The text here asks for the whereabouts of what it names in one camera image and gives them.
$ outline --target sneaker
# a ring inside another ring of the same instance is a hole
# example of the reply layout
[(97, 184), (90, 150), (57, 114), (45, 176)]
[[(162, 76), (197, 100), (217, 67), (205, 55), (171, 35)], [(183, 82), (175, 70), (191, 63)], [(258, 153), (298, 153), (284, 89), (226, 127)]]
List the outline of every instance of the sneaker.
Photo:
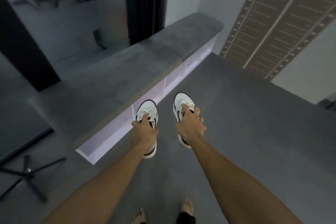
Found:
[[(195, 104), (192, 101), (192, 99), (187, 94), (183, 92), (178, 92), (174, 97), (174, 103), (173, 103), (173, 112), (175, 114), (177, 121), (181, 121), (184, 116), (182, 104), (186, 104), (187, 106), (189, 106), (191, 113), (195, 112)], [(183, 146), (184, 148), (191, 149), (191, 146), (179, 134), (178, 134), (178, 141), (180, 142), (180, 145)]]
[[(155, 129), (158, 123), (159, 116), (156, 104), (153, 100), (146, 100), (139, 106), (135, 115), (135, 120), (137, 121), (137, 123), (142, 122), (142, 116), (146, 113), (149, 113), (148, 116), (149, 125), (151, 125), (153, 129)], [(155, 155), (155, 153), (156, 153), (156, 141), (142, 158), (151, 158)]]

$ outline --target floor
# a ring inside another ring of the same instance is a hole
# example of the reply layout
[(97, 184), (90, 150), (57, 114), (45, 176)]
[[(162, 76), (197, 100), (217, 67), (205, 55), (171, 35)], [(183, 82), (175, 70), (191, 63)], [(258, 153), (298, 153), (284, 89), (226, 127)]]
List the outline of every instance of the floor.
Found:
[[(100, 29), (106, 21), (120, 21), (118, 15), (113, 14), (114, 7), (108, 6), (109, 2), (111, 0), (85, 3), (61, 0), (55, 9), (46, 1), (40, 7), (27, 3), (14, 5), (13, 9), (61, 80), (65, 80), (129, 45), (128, 39), (110, 39), (114, 44), (103, 50), (95, 42), (94, 30)], [(127, 31), (126, 24), (117, 26), (118, 30)], [(49, 128), (27, 104), (36, 93), (0, 52), (0, 159)]]
[[(179, 145), (172, 99), (185, 91), (201, 109), (206, 139), (227, 158), (262, 182), (304, 223), (334, 223), (336, 213), (336, 116), (317, 105), (207, 57), (158, 104), (157, 152), (141, 161), (109, 223), (131, 223), (144, 207), (148, 223), (174, 223), (184, 198), (191, 199), (198, 223), (225, 223), (192, 150)], [(35, 178), (49, 202), (40, 204), (22, 184), (0, 202), (4, 223), (39, 223), (71, 193), (129, 148), (127, 134), (94, 166), (53, 134), (26, 151), (32, 167), (64, 156), (68, 160)], [(22, 157), (8, 164), (22, 168)], [(12, 177), (0, 174), (0, 188)]]

